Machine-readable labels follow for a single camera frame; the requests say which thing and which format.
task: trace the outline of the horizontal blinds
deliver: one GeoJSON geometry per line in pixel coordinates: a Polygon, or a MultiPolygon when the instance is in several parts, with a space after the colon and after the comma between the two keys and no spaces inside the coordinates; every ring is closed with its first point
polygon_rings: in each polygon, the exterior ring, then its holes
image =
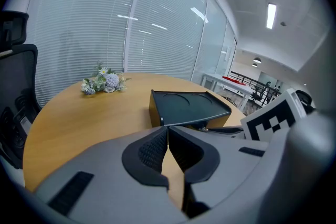
{"type": "Polygon", "coordinates": [[[200,84],[205,73],[215,73],[225,36],[226,16],[215,0],[208,0],[208,23],[204,26],[192,81],[200,84]]]}
{"type": "Polygon", "coordinates": [[[91,76],[97,60],[123,70],[125,17],[132,1],[30,1],[26,42],[38,48],[36,95],[40,105],[91,76]]]}
{"type": "Polygon", "coordinates": [[[190,80],[206,0],[137,0],[130,29],[128,71],[190,80]]]}
{"type": "Polygon", "coordinates": [[[218,66],[216,69],[216,74],[225,75],[226,69],[230,68],[230,64],[233,60],[233,51],[235,49],[234,45],[234,33],[231,28],[230,23],[226,25],[225,38],[223,42],[222,51],[220,53],[220,58],[218,61],[218,66]]]}

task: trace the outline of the black tray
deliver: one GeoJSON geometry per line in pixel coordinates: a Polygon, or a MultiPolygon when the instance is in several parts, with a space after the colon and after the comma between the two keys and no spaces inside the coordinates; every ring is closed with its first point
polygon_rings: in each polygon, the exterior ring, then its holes
{"type": "Polygon", "coordinates": [[[191,125],[201,129],[216,120],[212,127],[222,127],[231,108],[209,92],[151,91],[152,126],[191,125]]]}

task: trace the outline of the black chair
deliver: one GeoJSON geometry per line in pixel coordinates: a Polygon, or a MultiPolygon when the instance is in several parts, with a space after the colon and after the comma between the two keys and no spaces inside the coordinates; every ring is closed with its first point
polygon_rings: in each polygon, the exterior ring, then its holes
{"type": "Polygon", "coordinates": [[[315,110],[315,108],[313,108],[311,106],[312,98],[309,94],[307,94],[304,91],[300,91],[300,90],[297,90],[295,93],[297,94],[298,98],[300,99],[301,104],[302,104],[302,106],[305,109],[305,112],[307,114],[310,114],[311,112],[313,112],[315,110]]]}
{"type": "Polygon", "coordinates": [[[252,95],[251,95],[252,100],[253,100],[254,102],[256,102],[256,100],[261,101],[261,100],[263,99],[263,94],[264,94],[264,92],[266,91],[267,87],[270,86],[270,85],[271,85],[271,83],[270,83],[270,81],[268,81],[268,82],[266,83],[266,86],[264,86],[264,87],[262,88],[262,90],[261,90],[261,92],[260,92],[260,95],[258,95],[258,88],[256,87],[256,92],[253,92],[252,95]]]}
{"type": "Polygon", "coordinates": [[[40,111],[35,96],[37,48],[26,40],[28,14],[0,13],[0,154],[22,168],[31,124],[40,111]]]}

